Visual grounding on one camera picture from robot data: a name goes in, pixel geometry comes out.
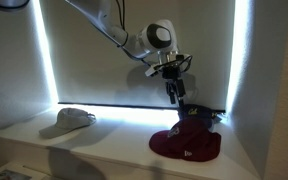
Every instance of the maroon cap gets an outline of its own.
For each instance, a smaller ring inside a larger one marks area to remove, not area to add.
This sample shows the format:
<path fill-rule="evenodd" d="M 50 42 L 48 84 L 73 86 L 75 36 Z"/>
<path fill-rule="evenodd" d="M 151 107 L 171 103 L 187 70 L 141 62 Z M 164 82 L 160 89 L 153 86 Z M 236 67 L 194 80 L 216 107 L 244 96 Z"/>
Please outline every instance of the maroon cap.
<path fill-rule="evenodd" d="M 218 156 L 221 135 L 209 132 L 202 120 L 183 119 L 171 130 L 155 133 L 149 146 L 165 157 L 203 162 Z"/>

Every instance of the white shelf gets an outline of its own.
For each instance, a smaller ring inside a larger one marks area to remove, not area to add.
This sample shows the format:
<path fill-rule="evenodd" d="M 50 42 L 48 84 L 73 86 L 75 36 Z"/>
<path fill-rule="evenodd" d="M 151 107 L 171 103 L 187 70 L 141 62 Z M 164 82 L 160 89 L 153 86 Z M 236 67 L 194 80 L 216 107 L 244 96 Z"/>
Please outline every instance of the white shelf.
<path fill-rule="evenodd" d="M 38 130 L 53 125 L 63 107 L 0 130 L 0 139 L 45 149 L 59 148 L 83 158 L 185 178 L 258 179 L 251 161 L 224 120 L 214 128 L 222 135 L 219 156 L 208 162 L 188 162 L 159 156 L 148 147 L 155 132 L 170 129 L 177 122 L 175 111 L 76 106 L 94 113 L 97 122 L 54 139 L 41 138 Z"/>

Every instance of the robotic arm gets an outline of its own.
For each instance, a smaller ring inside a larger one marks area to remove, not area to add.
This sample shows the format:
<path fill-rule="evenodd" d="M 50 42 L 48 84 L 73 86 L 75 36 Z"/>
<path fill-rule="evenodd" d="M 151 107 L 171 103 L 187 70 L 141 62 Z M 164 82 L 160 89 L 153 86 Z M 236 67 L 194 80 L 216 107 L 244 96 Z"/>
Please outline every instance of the robotic arm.
<path fill-rule="evenodd" d="M 190 67 L 192 56 L 179 54 L 174 27 L 169 20 L 159 20 L 143 28 L 138 34 L 129 35 L 120 26 L 111 23 L 111 0 L 65 0 L 79 10 L 90 22 L 134 60 L 143 60 L 158 53 L 159 62 L 150 65 L 146 76 L 159 72 L 166 80 L 166 91 L 172 104 L 181 108 L 185 95 L 181 73 Z M 24 8 L 29 0 L 0 0 L 0 10 L 16 11 Z M 186 62 L 187 67 L 181 70 Z"/>

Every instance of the cap brim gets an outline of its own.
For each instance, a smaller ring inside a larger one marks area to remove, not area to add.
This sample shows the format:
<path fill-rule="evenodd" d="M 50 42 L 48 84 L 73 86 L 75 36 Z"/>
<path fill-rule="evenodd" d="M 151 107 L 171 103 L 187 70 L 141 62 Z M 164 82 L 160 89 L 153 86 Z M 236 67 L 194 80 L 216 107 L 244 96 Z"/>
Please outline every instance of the cap brim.
<path fill-rule="evenodd" d="M 51 139 L 66 134 L 72 130 L 73 129 L 61 129 L 56 127 L 55 125 L 52 125 L 50 127 L 40 130 L 39 132 L 43 138 Z"/>
<path fill-rule="evenodd" d="M 169 130 L 159 131 L 151 137 L 149 146 L 155 153 L 174 159 L 180 159 L 179 153 L 172 152 L 167 146 L 167 135 Z"/>

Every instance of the cap logo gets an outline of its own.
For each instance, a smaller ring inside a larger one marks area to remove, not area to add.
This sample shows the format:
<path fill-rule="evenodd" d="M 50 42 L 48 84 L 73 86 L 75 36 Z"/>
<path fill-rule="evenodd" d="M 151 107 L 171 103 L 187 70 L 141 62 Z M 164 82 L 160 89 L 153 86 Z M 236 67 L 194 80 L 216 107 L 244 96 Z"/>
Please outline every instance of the cap logo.
<path fill-rule="evenodd" d="M 197 108 L 192 108 L 188 111 L 189 115 L 196 115 L 197 114 Z"/>
<path fill-rule="evenodd" d="M 184 151 L 184 156 L 192 156 L 193 153 L 189 151 Z"/>
<path fill-rule="evenodd" d="M 179 129 L 178 127 L 176 127 L 176 128 L 171 129 L 171 130 L 168 132 L 167 137 L 170 138 L 170 137 L 172 137 L 172 136 L 174 136 L 174 135 L 177 135 L 177 134 L 179 134 L 179 133 L 180 133 L 180 129 Z"/>

